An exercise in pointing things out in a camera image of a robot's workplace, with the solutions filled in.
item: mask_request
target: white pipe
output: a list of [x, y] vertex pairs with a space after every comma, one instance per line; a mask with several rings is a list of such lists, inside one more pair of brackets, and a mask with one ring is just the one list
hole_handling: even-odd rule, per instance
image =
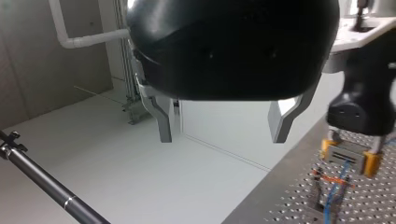
[[53, 21], [55, 23], [56, 33], [58, 34], [58, 40], [62, 47], [66, 49], [83, 48], [114, 39], [129, 37], [129, 31], [127, 29], [122, 29], [99, 35], [87, 35], [83, 37], [69, 38], [66, 32], [66, 27], [64, 26], [64, 15], [62, 13], [61, 3], [59, 0], [49, 0], [49, 6], [52, 12]]

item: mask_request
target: black rod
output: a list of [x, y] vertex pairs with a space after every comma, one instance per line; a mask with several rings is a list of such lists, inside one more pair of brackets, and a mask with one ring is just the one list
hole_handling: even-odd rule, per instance
[[79, 223], [109, 223], [22, 151], [13, 148], [7, 158]]

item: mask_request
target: metal table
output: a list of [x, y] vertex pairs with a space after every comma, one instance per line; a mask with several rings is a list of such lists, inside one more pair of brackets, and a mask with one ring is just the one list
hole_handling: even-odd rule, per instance
[[[313, 167], [320, 165], [327, 175], [338, 175], [342, 168], [318, 159], [321, 140], [327, 130], [326, 122], [321, 119], [223, 224], [323, 223], [308, 215], [305, 201], [312, 185]], [[372, 144], [370, 137], [361, 134], [342, 132], [341, 137], [367, 147]], [[383, 152], [384, 160], [375, 178], [348, 171], [356, 187], [347, 191], [337, 223], [396, 223], [396, 144], [387, 144]], [[327, 196], [332, 184], [323, 182], [322, 186]]]

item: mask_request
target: cable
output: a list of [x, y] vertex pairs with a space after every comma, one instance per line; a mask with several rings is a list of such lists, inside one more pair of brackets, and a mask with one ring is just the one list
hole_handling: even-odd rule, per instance
[[[349, 161], [346, 161], [344, 163], [344, 168], [341, 171], [341, 174], [339, 175], [340, 179], [343, 179], [345, 174], [347, 173], [347, 167], [349, 165]], [[334, 195], [335, 189], [337, 188], [338, 184], [334, 183], [332, 185], [332, 189], [329, 192], [329, 196], [327, 197], [327, 202], [324, 207], [324, 224], [330, 224], [331, 218], [330, 218], [330, 205], [332, 204], [332, 196]]]

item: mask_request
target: white panel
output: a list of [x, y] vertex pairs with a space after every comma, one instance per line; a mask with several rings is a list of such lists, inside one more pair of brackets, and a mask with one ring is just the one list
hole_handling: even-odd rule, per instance
[[[117, 30], [118, 27], [116, 23], [114, 0], [99, 0], [99, 9], [102, 19], [103, 31], [110, 32]], [[106, 50], [111, 76], [124, 79], [120, 41], [113, 40], [107, 42]]]
[[294, 121], [285, 144], [272, 142], [267, 121], [269, 102], [183, 101], [183, 133], [272, 169], [325, 114], [343, 81], [342, 73], [322, 76], [311, 106]]

